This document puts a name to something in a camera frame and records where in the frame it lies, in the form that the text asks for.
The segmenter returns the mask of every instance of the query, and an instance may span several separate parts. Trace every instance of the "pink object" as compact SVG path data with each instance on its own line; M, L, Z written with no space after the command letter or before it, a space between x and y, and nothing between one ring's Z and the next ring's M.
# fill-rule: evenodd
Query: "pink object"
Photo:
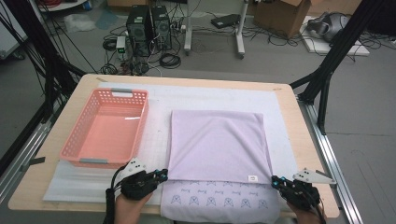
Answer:
M93 90L60 158L75 166L119 168L137 154L148 112L147 91Z

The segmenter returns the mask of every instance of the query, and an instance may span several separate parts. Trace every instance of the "headphones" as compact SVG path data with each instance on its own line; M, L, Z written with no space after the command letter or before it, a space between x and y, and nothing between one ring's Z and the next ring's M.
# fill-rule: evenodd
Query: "headphones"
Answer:
M329 43L346 27L349 18L339 12L324 12L319 18L309 20L307 31L315 31Z

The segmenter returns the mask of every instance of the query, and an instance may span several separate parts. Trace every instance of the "white label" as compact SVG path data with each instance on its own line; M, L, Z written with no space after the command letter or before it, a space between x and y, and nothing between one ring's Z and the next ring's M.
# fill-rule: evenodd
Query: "white label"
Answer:
M247 180L248 182L254 182L254 183L259 182L259 178L256 175L248 175Z

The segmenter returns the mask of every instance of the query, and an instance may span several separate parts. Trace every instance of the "table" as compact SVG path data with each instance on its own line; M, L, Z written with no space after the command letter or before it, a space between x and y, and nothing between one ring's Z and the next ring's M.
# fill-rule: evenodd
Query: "table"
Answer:
M85 105L91 91L101 82L273 91L276 94L282 111L282 116L290 137L290 144L293 148L299 170L307 167L311 170L323 171L300 107L297 104L291 87L287 84L166 77L86 75L78 83L69 102L36 155L37 158L46 157L46 161L44 163L32 165L29 168L8 202L8 207L10 209L93 212L104 212L106 210L106 205L104 203L53 203L42 201L55 172L59 160L59 152L67 136L71 132L74 123L78 119L78 115ZM330 187L327 185L316 185L316 187L325 204L325 213L327 217L338 217L338 206ZM160 206L146 205L142 213L159 215ZM292 216L292 214L281 213L281 216Z
M244 28L247 10L248 10L248 0L243 0L242 10L241 10L241 18L239 20L238 28L236 28L236 30L235 30L236 45L238 47L238 55L241 59L243 59L245 57L245 47L244 47L244 41L242 38L242 30ZM188 16L187 16L187 24L186 24L186 38L184 41L184 51L186 52L186 55L190 55L190 50L191 50L191 41L192 41L191 14L193 11L194 10L192 10L191 0L188 0L187 1L187 15Z

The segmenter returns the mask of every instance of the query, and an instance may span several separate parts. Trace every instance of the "human hand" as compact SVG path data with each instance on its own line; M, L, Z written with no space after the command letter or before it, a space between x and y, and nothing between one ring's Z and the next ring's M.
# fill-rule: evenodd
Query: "human hand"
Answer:
M130 200L125 195L120 194L116 199L116 217L115 224L137 224L140 217L140 211L151 197L152 193L140 201Z
M288 202L288 206L296 214L298 224L320 224L320 218L313 210L312 211L301 210L289 202ZM324 210L322 210L322 215L324 219L326 219Z

